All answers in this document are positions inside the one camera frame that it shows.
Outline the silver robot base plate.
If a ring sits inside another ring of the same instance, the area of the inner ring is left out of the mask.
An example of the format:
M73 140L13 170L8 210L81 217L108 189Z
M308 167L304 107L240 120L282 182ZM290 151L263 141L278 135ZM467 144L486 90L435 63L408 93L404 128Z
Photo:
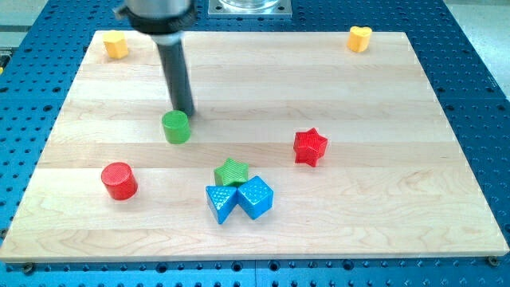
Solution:
M292 16L291 0L209 0L210 18Z

